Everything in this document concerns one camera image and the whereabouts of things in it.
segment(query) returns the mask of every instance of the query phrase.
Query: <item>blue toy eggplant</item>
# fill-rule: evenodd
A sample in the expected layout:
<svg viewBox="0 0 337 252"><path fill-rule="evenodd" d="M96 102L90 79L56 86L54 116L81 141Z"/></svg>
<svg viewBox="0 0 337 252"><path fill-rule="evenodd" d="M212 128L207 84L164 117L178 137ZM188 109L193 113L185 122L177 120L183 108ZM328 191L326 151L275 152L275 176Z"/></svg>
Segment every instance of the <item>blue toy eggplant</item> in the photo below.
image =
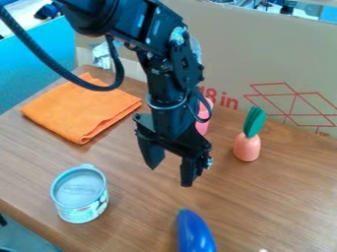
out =
<svg viewBox="0 0 337 252"><path fill-rule="evenodd" d="M178 252L216 252L217 247L206 222L194 212L183 209L176 217Z"/></svg>

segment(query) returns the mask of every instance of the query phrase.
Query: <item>floor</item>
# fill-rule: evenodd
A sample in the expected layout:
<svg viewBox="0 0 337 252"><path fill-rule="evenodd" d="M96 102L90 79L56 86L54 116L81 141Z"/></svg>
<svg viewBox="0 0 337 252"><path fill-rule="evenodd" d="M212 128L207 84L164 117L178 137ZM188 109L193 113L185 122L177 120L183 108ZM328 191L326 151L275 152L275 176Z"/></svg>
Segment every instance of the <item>floor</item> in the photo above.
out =
<svg viewBox="0 0 337 252"><path fill-rule="evenodd" d="M6 216L4 218L8 224L6 226L0 225L0 251L4 248L12 249L15 252L62 251L17 222Z"/></svg>

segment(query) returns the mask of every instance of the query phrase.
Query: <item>metal can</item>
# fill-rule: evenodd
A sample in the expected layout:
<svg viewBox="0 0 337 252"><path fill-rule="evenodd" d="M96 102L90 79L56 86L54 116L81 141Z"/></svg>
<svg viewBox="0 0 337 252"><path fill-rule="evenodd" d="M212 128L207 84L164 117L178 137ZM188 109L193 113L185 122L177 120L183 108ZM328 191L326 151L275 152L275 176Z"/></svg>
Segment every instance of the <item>metal can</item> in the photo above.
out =
<svg viewBox="0 0 337 252"><path fill-rule="evenodd" d="M71 223L96 219L107 207L104 174L92 164L82 164L61 173L50 187L58 215Z"/></svg>

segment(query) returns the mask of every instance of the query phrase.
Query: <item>blue object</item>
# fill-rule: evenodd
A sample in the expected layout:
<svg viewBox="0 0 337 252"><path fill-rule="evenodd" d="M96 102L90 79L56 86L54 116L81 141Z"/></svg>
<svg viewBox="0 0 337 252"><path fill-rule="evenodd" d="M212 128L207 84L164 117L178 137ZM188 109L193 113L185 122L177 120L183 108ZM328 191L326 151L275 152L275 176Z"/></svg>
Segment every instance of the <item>blue object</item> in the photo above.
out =
<svg viewBox="0 0 337 252"><path fill-rule="evenodd" d="M337 8L324 6L320 14L321 21L337 23Z"/></svg>
<svg viewBox="0 0 337 252"><path fill-rule="evenodd" d="M215 252L215 239L206 222L194 212L183 209L176 217L178 252Z"/></svg>

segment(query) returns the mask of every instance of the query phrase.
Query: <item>black cable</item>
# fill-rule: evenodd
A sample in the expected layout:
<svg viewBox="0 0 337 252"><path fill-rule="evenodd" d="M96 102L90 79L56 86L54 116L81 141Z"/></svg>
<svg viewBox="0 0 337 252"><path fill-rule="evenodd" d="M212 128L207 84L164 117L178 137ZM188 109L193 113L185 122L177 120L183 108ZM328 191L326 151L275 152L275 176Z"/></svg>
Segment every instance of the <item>black cable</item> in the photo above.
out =
<svg viewBox="0 0 337 252"><path fill-rule="evenodd" d="M106 36L106 41L110 50L111 58L116 67L115 81L108 87L100 87L91 83L85 82L81 78L72 74L70 71L62 67L52 57L50 57L33 39L32 37L15 21L15 19L5 9L4 5L0 3L0 19L5 25L20 39L20 41L45 65L62 76L64 79L88 90L92 91L112 91L118 88L124 80L124 68L121 64L118 53L113 45L113 39Z"/></svg>
<svg viewBox="0 0 337 252"><path fill-rule="evenodd" d="M208 118L200 118L197 114L194 113L194 111L191 108L191 106L189 104L187 104L189 112L193 115L194 119L197 122L200 122L200 123L206 123L206 122L208 122L211 119L212 114L213 114L211 105L208 103L208 101L204 97L204 95L202 95L199 92L199 89L197 87L195 87L194 89L192 89L192 94L195 95L206 106L206 108L208 110L209 116L208 116Z"/></svg>

